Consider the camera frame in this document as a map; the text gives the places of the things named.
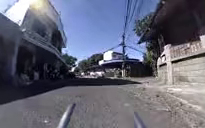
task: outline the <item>blue sky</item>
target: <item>blue sky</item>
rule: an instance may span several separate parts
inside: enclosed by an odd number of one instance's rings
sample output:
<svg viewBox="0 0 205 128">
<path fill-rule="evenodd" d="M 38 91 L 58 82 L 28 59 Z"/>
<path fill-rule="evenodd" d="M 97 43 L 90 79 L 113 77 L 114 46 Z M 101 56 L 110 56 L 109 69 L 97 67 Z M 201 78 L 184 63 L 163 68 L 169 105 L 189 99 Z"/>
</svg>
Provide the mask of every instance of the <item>blue sky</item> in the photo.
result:
<svg viewBox="0 0 205 128">
<path fill-rule="evenodd" d="M 0 12 L 16 0 L 0 0 Z M 94 53 L 104 52 L 116 46 L 121 41 L 123 31 L 126 0 L 51 0 L 57 11 L 61 13 L 64 31 L 67 35 L 68 53 L 85 59 Z M 135 18 L 141 18 L 154 10 L 158 0 L 144 0 L 141 13 Z M 134 19 L 129 25 L 126 43 L 139 50 L 144 46 L 137 45 L 138 38 L 134 35 Z M 130 57 L 142 59 L 139 52 L 127 49 Z"/>
</svg>

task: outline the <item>street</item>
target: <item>street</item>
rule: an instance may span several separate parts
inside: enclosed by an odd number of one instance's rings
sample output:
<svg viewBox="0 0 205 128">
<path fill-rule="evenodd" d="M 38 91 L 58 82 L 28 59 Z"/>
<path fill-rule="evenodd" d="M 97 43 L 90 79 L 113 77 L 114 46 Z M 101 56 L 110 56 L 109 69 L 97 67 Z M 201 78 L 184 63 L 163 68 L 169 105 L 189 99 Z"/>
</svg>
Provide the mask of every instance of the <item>street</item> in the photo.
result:
<svg viewBox="0 0 205 128">
<path fill-rule="evenodd" d="M 56 128 L 66 107 L 72 103 L 76 107 L 70 128 L 133 128 L 134 112 L 148 128 L 187 127 L 180 120 L 173 125 L 165 106 L 159 105 L 164 108 L 157 109 L 126 91 L 143 83 L 74 79 L 39 84 L 1 94 L 0 128 Z"/>
</svg>

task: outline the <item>tree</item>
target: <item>tree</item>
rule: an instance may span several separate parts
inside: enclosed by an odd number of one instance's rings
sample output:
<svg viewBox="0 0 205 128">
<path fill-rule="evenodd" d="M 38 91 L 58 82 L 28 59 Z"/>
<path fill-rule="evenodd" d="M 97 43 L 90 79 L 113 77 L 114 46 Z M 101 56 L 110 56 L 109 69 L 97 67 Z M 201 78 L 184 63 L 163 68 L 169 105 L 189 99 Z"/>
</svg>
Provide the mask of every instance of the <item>tree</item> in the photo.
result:
<svg viewBox="0 0 205 128">
<path fill-rule="evenodd" d="M 153 13 L 149 13 L 143 19 L 137 20 L 135 22 L 135 33 L 137 36 L 142 37 L 142 35 L 150 30 L 150 24 L 152 21 Z M 143 56 L 143 63 L 153 70 L 153 75 L 157 75 L 157 59 L 160 54 L 159 43 L 156 40 L 149 40 L 146 42 L 146 53 Z"/>
<path fill-rule="evenodd" d="M 86 71 L 90 67 L 88 60 L 85 59 L 80 61 L 78 67 L 81 71 Z"/>
<path fill-rule="evenodd" d="M 69 66 L 69 68 L 76 66 L 76 61 L 77 61 L 76 57 L 70 56 L 66 53 L 66 54 L 62 55 L 62 58 L 65 60 L 66 64 Z"/>
<path fill-rule="evenodd" d="M 135 21 L 135 28 L 134 31 L 137 36 L 141 37 L 143 33 L 149 30 L 150 23 L 152 21 L 153 13 L 149 13 L 141 20 Z"/>
<path fill-rule="evenodd" d="M 99 65 L 99 61 L 103 59 L 103 54 L 93 54 L 91 57 L 79 62 L 78 67 L 81 71 L 86 71 L 92 66 Z"/>
<path fill-rule="evenodd" d="M 93 54 L 90 58 L 88 58 L 89 65 L 95 66 L 98 65 L 99 61 L 103 59 L 103 54 Z"/>
</svg>

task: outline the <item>sidewalk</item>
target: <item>sidewalk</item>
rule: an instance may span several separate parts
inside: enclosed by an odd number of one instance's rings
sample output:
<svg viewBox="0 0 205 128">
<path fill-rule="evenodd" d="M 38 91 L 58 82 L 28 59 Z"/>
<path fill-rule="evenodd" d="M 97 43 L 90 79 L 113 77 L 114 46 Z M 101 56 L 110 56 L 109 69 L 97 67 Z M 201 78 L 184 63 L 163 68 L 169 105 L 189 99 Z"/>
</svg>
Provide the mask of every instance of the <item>sidewalk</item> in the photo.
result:
<svg viewBox="0 0 205 128">
<path fill-rule="evenodd" d="M 194 110 L 205 114 L 205 85 L 164 86 L 163 91 Z"/>
<path fill-rule="evenodd" d="M 187 122 L 190 128 L 205 128 L 205 85 L 165 85 L 156 78 L 131 80 L 142 83 L 129 90 L 146 104 L 170 112 L 173 120 Z"/>
</svg>

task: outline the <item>wall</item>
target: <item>wall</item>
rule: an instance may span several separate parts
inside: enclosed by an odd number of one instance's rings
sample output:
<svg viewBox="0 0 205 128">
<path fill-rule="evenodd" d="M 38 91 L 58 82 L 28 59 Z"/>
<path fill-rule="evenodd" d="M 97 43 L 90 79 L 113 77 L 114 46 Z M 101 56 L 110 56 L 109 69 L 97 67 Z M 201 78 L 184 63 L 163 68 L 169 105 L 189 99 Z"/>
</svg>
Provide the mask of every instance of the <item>wall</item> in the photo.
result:
<svg viewBox="0 0 205 128">
<path fill-rule="evenodd" d="M 174 83 L 205 83 L 205 53 L 173 62 Z"/>
<path fill-rule="evenodd" d="M 21 36 L 19 26 L 0 13 L 0 82 L 14 82 Z"/>
<path fill-rule="evenodd" d="M 158 68 L 158 79 L 160 82 L 166 84 L 167 82 L 167 65 L 160 65 Z"/>
</svg>

